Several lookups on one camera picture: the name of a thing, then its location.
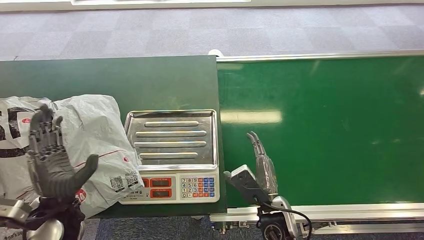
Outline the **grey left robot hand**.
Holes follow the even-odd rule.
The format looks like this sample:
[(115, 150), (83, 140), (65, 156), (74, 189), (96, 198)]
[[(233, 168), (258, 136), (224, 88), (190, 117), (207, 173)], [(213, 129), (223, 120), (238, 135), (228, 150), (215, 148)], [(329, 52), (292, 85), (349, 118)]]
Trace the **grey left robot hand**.
[(41, 197), (59, 200), (73, 199), (99, 162), (99, 155), (91, 154), (81, 169), (74, 169), (64, 146), (62, 120), (46, 104), (41, 105), (31, 118), (26, 151), (33, 189)]

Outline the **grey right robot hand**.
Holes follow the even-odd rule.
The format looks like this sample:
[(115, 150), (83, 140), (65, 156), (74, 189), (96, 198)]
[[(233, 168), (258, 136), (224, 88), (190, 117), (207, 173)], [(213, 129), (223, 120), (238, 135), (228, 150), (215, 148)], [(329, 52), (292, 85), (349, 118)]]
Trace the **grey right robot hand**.
[(254, 155), (256, 173), (246, 165), (241, 165), (233, 171), (224, 171), (226, 181), (235, 187), (247, 200), (266, 202), (269, 196), (278, 195), (278, 181), (275, 166), (271, 158), (254, 131), (247, 134), (250, 139)]

